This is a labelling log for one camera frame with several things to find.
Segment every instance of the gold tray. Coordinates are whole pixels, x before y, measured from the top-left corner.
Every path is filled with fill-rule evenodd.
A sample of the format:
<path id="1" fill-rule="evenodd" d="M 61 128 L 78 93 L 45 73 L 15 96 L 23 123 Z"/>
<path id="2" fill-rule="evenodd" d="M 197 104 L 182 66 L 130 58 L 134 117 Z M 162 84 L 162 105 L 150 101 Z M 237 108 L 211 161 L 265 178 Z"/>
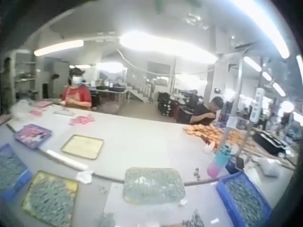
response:
<path id="1" fill-rule="evenodd" d="M 43 178 L 46 178 L 46 177 L 49 177 L 50 179 L 55 179 L 55 178 L 61 178 L 64 182 L 65 182 L 65 185 L 66 187 L 71 191 L 71 196 L 74 198 L 74 205 L 73 205 L 73 208 L 75 206 L 75 200 L 76 200 L 76 196 L 77 196 L 77 192 L 78 192 L 78 182 L 75 181 L 75 180 L 71 180 L 71 179 L 68 179 L 68 178 L 65 178 L 65 177 L 61 177 L 61 176 L 58 176 L 58 175 L 54 175 L 54 174 L 50 174 L 48 172 L 44 172 L 44 171 L 38 171 L 37 174 L 35 175 L 35 177 L 33 178 L 28 190 L 27 190 L 27 195 L 25 196 L 23 202 L 22 202 L 22 209 L 24 211 L 26 211 L 27 213 L 29 213 L 31 216 L 33 216 L 35 219 L 37 220 L 40 220 L 48 225 L 51 225 L 50 223 L 46 222 L 45 220 L 43 219 L 39 219 L 37 217 L 37 215 L 31 210 L 31 204 L 30 204 L 30 200 L 29 200 L 29 197 L 30 197 L 30 194 L 31 194 L 31 190 L 32 190 L 32 187 L 40 180 L 42 180 Z M 72 217 L 71 217 L 71 221 L 69 224 L 67 224 L 66 226 L 64 227 L 70 227 L 71 226 L 71 223 L 72 223 Z"/>
<path id="2" fill-rule="evenodd" d="M 72 135 L 61 150 L 70 155 L 95 160 L 101 151 L 103 143 L 102 139 Z"/>

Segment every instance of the black shirt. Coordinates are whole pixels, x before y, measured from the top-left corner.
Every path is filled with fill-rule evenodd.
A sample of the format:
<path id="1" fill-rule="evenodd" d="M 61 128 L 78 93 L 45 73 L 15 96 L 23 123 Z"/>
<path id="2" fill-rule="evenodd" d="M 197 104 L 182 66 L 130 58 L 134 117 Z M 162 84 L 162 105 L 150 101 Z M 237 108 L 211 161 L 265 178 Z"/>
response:
<path id="1" fill-rule="evenodd" d="M 193 116 L 200 116 L 206 113 L 212 113 L 209 109 L 207 109 L 207 107 L 202 103 L 202 104 L 198 104 L 195 109 L 194 109 L 194 113 Z M 210 125 L 211 122 L 213 122 L 215 118 L 204 118 L 202 120 L 200 120 L 199 122 L 193 122 L 192 124 L 202 124 L 202 125 Z"/>

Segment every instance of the blue plastic tray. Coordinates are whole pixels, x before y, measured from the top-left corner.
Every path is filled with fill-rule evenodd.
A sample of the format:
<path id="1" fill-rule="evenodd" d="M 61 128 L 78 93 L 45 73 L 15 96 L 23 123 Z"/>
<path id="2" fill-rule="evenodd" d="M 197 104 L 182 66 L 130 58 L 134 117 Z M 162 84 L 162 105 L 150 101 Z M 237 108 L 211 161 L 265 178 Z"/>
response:
<path id="1" fill-rule="evenodd" d="M 14 153 L 14 150 L 9 144 L 5 144 L 0 147 L 0 152 Z M 6 201 L 11 201 L 20 191 L 20 189 L 32 179 L 32 173 L 29 171 L 28 167 L 18 158 L 17 155 L 15 157 L 17 158 L 17 161 L 20 162 L 19 165 L 25 168 L 25 171 L 19 177 L 17 177 L 16 181 L 11 187 L 3 189 L 0 192 L 0 197 Z"/>
<path id="2" fill-rule="evenodd" d="M 232 196 L 227 191 L 225 183 L 229 180 L 233 180 L 235 178 L 240 178 L 241 181 L 244 182 L 246 187 L 252 189 L 255 192 L 255 196 L 259 199 L 261 206 L 262 206 L 262 220 L 258 223 L 257 226 L 262 226 L 267 220 L 272 211 L 270 205 L 268 204 L 267 200 L 264 198 L 262 193 L 256 188 L 256 186 L 250 181 L 250 179 L 243 173 L 239 172 L 228 177 L 224 177 L 219 180 L 216 189 L 226 207 L 226 210 L 232 220 L 232 223 L 235 227 L 247 227 L 241 213 L 238 211 L 236 203 L 233 201 Z"/>
<path id="3" fill-rule="evenodd" d="M 35 144 L 30 145 L 30 144 L 24 143 L 23 141 L 21 141 L 21 140 L 19 139 L 18 136 L 19 136 L 19 135 L 23 132 L 23 130 L 25 130 L 28 126 L 34 126 L 35 128 L 41 129 L 41 130 L 43 130 L 43 131 L 46 133 L 46 135 L 44 136 L 43 139 L 41 139 L 40 141 L 38 141 L 38 142 L 35 143 Z M 51 130 L 48 130 L 48 129 L 46 129 L 46 128 L 40 127 L 40 126 L 35 125 L 35 124 L 29 124 L 29 125 L 25 125 L 25 126 L 23 127 L 23 129 L 17 131 L 17 132 L 14 134 L 14 138 L 15 138 L 17 141 L 19 141 L 20 143 L 24 144 L 25 146 L 27 146 L 27 147 L 29 147 L 29 148 L 31 148 L 31 149 L 37 149 L 44 141 L 46 141 L 49 137 L 51 137 L 51 135 L 52 135 L 52 131 L 51 131 Z"/>

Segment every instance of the beads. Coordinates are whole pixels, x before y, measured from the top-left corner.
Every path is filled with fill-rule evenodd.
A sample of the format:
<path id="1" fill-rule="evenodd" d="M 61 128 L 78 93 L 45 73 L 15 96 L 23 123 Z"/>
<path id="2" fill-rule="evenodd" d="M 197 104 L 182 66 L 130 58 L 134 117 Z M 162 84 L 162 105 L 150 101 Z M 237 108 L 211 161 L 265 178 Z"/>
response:
<path id="1" fill-rule="evenodd" d="M 0 152 L 0 166 L 0 191 L 12 187 L 27 169 L 14 152 L 5 150 Z"/>
<path id="2" fill-rule="evenodd" d="M 114 220 L 114 215 L 112 213 L 101 215 L 98 227 L 115 227 L 116 221 Z"/>
<path id="3" fill-rule="evenodd" d="M 184 185 L 173 169 L 131 168 L 127 170 L 124 198 L 137 204 L 179 202 L 185 196 Z"/>
<path id="4" fill-rule="evenodd" d="M 247 187 L 241 179 L 225 183 L 247 227 L 258 227 L 262 220 L 262 205 L 255 192 Z"/>
<path id="5" fill-rule="evenodd" d="M 194 214 L 193 214 L 191 220 L 183 221 L 182 225 L 184 225 L 186 227 L 204 227 L 204 224 L 201 220 L 198 210 L 194 211 Z"/>
<path id="6" fill-rule="evenodd" d="M 38 219 L 55 227 L 70 226 L 74 196 L 62 179 L 38 181 L 31 187 L 29 202 Z"/>

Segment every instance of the water bottle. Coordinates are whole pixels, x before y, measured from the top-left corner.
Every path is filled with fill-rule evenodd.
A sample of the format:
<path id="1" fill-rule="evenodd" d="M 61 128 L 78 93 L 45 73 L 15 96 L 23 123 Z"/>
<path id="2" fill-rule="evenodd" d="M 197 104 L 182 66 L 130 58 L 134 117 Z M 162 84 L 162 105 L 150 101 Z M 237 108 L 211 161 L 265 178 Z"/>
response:
<path id="1" fill-rule="evenodd" d="M 231 149 L 229 146 L 225 145 L 220 148 L 217 152 L 216 156 L 214 157 L 213 161 L 207 168 L 207 174 L 211 178 L 216 178 L 221 170 L 225 168 L 227 162 L 231 157 Z"/>

